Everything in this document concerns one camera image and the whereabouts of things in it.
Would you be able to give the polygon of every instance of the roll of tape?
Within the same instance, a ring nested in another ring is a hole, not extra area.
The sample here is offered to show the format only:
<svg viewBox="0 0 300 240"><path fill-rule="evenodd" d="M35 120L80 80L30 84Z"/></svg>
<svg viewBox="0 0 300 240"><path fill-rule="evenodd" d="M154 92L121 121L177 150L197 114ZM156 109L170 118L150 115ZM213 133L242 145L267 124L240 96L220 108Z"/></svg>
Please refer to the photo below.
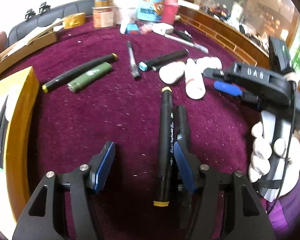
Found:
<svg viewBox="0 0 300 240"><path fill-rule="evenodd" d="M86 13L76 13L64 19L64 29L74 28L86 23Z"/></svg>

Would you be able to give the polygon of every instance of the purple tablecloth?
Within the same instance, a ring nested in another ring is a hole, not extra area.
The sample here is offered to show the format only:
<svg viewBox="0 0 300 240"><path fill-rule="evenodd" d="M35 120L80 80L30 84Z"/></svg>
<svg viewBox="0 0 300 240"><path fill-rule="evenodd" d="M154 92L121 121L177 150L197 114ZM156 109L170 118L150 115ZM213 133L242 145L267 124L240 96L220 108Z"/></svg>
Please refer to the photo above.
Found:
<svg viewBox="0 0 300 240"><path fill-rule="evenodd" d="M183 24L176 27L186 29L197 43L206 46L209 56L219 57L224 69L235 61L195 28ZM119 27L96 30L89 19L83 26L60 31L56 44L30 55L3 74L32 65L42 85L91 59L109 53L119 58L113 64L113 72L78 94L66 87L49 94L39 91L29 136L29 187L33 191L47 171L70 172L87 163L107 140L112 140L116 143L116 158L95 205L106 240L181 240L185 231L178 228L176 206L153 206L161 88L166 85L152 71L142 73L140 81L133 80L127 40L133 44L137 62L184 47L156 33L132 36L121 35ZM192 58L206 56L197 49L186 48ZM207 92L201 100L186 96L184 78L172 86L174 105L186 106L191 152L218 171L246 172L252 138L242 113L248 109L216 92L213 81L205 80L205 86ZM221 212L217 217L214 237L220 230ZM71 223L69 228L73 237Z"/></svg>

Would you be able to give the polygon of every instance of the black clip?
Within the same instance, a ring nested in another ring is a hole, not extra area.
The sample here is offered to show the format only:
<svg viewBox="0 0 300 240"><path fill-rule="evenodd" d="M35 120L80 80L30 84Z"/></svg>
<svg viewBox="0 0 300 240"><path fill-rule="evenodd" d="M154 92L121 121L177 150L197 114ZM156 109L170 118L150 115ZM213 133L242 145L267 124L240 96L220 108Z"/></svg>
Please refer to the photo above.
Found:
<svg viewBox="0 0 300 240"><path fill-rule="evenodd" d="M35 16L35 11L31 8L30 10L27 10L25 14L26 21L29 20L31 17Z"/></svg>
<svg viewBox="0 0 300 240"><path fill-rule="evenodd" d="M51 5L47 5L47 2L43 2L39 7L39 14L43 14L50 9Z"/></svg>

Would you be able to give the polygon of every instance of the gloved hand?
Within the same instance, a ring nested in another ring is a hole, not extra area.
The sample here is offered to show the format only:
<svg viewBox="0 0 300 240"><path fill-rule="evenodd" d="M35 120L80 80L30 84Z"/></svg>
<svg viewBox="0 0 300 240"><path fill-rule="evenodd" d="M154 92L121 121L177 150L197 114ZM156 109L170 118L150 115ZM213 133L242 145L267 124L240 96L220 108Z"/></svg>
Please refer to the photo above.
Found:
<svg viewBox="0 0 300 240"><path fill-rule="evenodd" d="M251 134L255 137L253 142L253 152L251 154L251 163L249 165L249 179L255 182L270 171L268 159L271 156L271 146L263 139L263 125L261 122L255 124L251 129ZM286 147L288 141L283 138L277 139L274 143L274 152L281 158L286 156ZM283 182L280 196L289 193L297 184L300 172L300 143L297 138L292 137L288 156L288 166L286 176Z"/></svg>

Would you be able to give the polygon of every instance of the purple sleeve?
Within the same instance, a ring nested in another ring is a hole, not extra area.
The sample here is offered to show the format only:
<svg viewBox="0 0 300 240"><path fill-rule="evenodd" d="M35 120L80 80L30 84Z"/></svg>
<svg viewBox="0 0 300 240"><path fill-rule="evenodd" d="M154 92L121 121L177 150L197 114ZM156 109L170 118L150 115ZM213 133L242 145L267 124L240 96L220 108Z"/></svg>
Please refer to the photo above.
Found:
<svg viewBox="0 0 300 240"><path fill-rule="evenodd" d="M277 239L281 239L292 230L294 220L300 213L300 178L295 187L284 197L280 198L272 212L269 214L270 222L274 228Z"/></svg>

